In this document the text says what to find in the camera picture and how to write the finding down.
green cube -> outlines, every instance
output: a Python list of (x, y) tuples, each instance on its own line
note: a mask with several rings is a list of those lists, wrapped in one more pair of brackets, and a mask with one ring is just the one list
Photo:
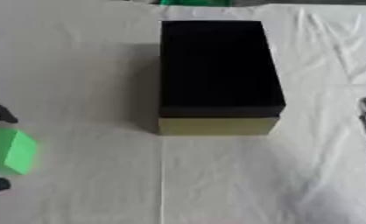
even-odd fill
[(0, 171), (26, 174), (36, 142), (18, 129), (0, 129)]

white tablecloth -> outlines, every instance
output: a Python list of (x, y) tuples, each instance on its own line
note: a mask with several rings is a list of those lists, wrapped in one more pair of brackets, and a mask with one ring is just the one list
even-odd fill
[[(287, 101), (269, 136), (151, 133), (165, 19), (264, 23)], [(365, 6), (0, 0), (0, 102), (39, 143), (0, 224), (366, 224), (365, 95)]]

yellow box base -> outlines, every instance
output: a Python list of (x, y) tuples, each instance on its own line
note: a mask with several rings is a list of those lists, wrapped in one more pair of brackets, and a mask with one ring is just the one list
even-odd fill
[(162, 136), (260, 136), (267, 135), (278, 117), (265, 118), (159, 118)]

box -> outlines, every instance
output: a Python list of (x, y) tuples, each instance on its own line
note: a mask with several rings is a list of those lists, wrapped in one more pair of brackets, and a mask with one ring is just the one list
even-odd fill
[(0, 129), (0, 172), (26, 174), (36, 151), (36, 143), (17, 129)]
[(266, 135), (285, 99), (257, 21), (165, 21), (161, 135)]

black lid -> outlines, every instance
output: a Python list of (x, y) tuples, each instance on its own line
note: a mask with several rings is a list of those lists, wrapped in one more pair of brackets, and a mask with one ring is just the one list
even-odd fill
[(162, 24), (160, 115), (277, 116), (285, 106), (257, 21)]

